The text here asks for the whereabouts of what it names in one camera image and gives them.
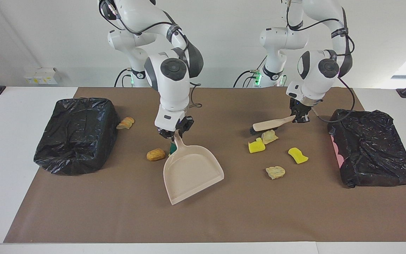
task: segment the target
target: brown paper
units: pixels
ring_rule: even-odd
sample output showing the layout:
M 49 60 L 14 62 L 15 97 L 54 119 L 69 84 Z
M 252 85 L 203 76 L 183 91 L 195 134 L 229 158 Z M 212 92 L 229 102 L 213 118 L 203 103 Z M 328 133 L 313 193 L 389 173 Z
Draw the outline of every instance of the brown paper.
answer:
M 159 95 L 152 89 L 79 88 L 79 97 L 110 99 L 120 117 L 136 123 L 120 130 L 102 170 L 78 177 L 39 169 L 5 243 L 182 243 L 274 241 L 406 241 L 406 186 L 347 188 L 327 124 L 311 114 L 307 124 L 285 124 L 266 151 L 248 153 L 251 125 L 287 117 L 285 88 L 195 91 L 187 145 L 208 148 L 225 179 L 171 206 L 164 187 L 165 160 L 148 151 L 169 150 L 154 119 Z M 346 89 L 333 88 L 318 105 L 331 116 L 350 108 Z M 357 110 L 363 108 L 358 103 Z M 297 165 L 287 154 L 300 148 L 309 161 Z M 265 171 L 286 175 L 270 180 Z

